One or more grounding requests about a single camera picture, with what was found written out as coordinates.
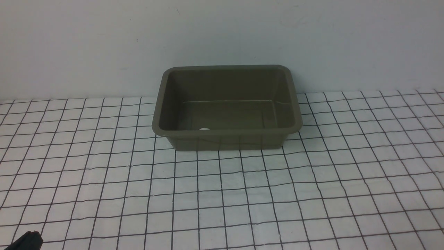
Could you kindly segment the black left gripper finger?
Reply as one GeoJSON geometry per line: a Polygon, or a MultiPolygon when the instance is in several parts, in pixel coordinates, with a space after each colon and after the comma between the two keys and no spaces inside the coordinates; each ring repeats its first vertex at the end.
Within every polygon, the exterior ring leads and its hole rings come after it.
{"type": "Polygon", "coordinates": [[[11,243],[5,250],[40,250],[43,239],[38,231],[27,231],[11,243]]]}

